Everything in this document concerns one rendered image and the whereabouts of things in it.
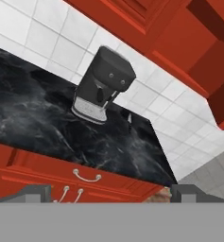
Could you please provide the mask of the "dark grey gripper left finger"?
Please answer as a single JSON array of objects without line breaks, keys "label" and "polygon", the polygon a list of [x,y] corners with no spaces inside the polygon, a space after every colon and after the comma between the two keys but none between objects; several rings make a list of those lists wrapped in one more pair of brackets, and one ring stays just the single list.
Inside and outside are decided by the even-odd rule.
[{"label": "dark grey gripper left finger", "polygon": [[51,201],[51,186],[30,184],[17,193],[0,198],[0,202],[9,203],[47,203]]}]

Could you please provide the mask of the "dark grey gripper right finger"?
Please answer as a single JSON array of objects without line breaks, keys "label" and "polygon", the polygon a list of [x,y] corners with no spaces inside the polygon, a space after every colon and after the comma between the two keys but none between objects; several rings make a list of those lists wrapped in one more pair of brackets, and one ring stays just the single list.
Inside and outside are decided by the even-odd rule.
[{"label": "dark grey gripper right finger", "polygon": [[218,203],[224,199],[203,192],[194,184],[174,184],[171,186],[171,201],[177,203]]}]

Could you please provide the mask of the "red drawer front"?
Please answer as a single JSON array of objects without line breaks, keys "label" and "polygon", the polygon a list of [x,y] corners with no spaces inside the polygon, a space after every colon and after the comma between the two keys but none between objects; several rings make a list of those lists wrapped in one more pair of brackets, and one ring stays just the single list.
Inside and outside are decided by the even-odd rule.
[{"label": "red drawer front", "polygon": [[[22,170],[27,173],[36,173],[48,178],[71,182],[74,183],[77,188],[85,185],[111,190],[113,192],[123,192],[148,197],[153,196],[163,188],[161,185],[155,183],[135,180],[126,176],[16,148],[11,153],[8,166],[12,169]],[[79,172],[83,176],[92,178],[96,174],[101,174],[102,179],[98,182],[81,181],[73,174],[73,169],[75,168],[79,169]]]}]

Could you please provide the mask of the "black coffee machine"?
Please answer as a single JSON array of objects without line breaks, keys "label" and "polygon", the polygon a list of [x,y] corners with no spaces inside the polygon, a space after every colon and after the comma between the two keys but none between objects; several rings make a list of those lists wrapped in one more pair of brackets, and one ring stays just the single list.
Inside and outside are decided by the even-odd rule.
[{"label": "black coffee machine", "polygon": [[104,124],[109,105],[135,79],[130,62],[108,46],[101,45],[75,90],[73,114],[95,124]]}]

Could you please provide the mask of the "red wall cabinet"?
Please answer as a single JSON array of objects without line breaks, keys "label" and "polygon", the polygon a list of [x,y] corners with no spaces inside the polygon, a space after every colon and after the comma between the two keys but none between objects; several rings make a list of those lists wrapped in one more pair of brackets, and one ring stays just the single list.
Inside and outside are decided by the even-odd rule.
[{"label": "red wall cabinet", "polygon": [[205,97],[224,130],[224,0],[191,0],[143,56]]}]

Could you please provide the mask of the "red wall cabinet door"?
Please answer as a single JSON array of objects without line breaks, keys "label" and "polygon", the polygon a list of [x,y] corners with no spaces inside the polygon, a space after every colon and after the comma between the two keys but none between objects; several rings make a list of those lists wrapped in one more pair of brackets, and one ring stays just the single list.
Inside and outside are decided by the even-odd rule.
[{"label": "red wall cabinet door", "polygon": [[63,0],[133,49],[147,55],[191,0]]}]

